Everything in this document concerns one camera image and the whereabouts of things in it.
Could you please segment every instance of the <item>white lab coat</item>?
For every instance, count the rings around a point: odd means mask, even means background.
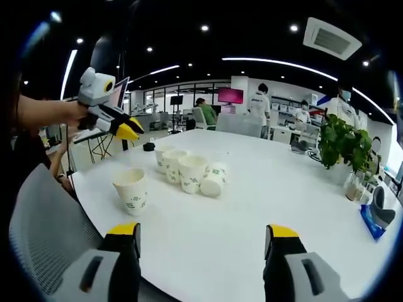
[[[327,108],[327,115],[336,115],[344,120],[347,125],[353,126],[357,130],[362,129],[360,118],[355,113],[355,109],[341,98],[332,98],[320,107]]]
[[[270,100],[261,91],[254,93],[247,102],[247,108],[250,110],[251,115],[261,118],[262,126],[266,126],[265,112],[270,112]]]
[[[307,110],[303,110],[302,108],[297,108],[294,112],[296,119],[300,120],[302,123],[310,122],[309,112]]]

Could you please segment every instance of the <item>pink screen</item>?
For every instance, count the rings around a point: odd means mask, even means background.
[[[112,94],[109,97],[109,102],[116,107],[118,107],[120,91],[122,90],[122,87],[123,85],[115,87],[115,89],[113,90]]]
[[[219,102],[242,104],[244,102],[244,91],[239,89],[220,88]]]

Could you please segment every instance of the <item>air conditioning vent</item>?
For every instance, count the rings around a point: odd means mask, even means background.
[[[332,24],[309,18],[304,45],[322,50],[341,60],[347,60],[362,46],[362,43]]]

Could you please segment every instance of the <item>flower pot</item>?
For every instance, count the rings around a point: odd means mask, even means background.
[[[329,173],[332,182],[334,182],[337,186],[344,186],[344,183],[348,180],[351,171],[351,167],[344,163],[340,163],[332,166],[329,170]]]

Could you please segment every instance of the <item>white paper cup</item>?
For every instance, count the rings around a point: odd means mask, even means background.
[[[217,197],[221,194],[224,187],[223,177],[215,174],[208,174],[207,177],[201,180],[200,190],[205,196]]]
[[[179,184],[181,178],[179,176],[179,163],[178,160],[188,155],[187,151],[183,150],[168,150],[162,154],[164,165],[166,168],[166,179],[171,184]]]
[[[228,166],[222,162],[214,162],[208,165],[205,176],[207,177],[209,174],[219,176],[225,184],[228,183]]]
[[[165,174],[166,173],[166,168],[165,168],[165,164],[164,164],[164,159],[162,157],[163,153],[168,151],[168,150],[172,150],[174,149],[173,146],[168,146],[168,145],[162,145],[162,146],[156,146],[154,151],[156,153],[156,159],[157,159],[157,171],[161,174]]]
[[[140,215],[145,210],[147,186],[143,169],[129,169],[119,173],[113,181],[127,213]]]
[[[197,155],[187,155],[179,160],[179,176],[182,189],[189,194],[195,194],[199,190],[200,181],[203,179],[207,159]]]

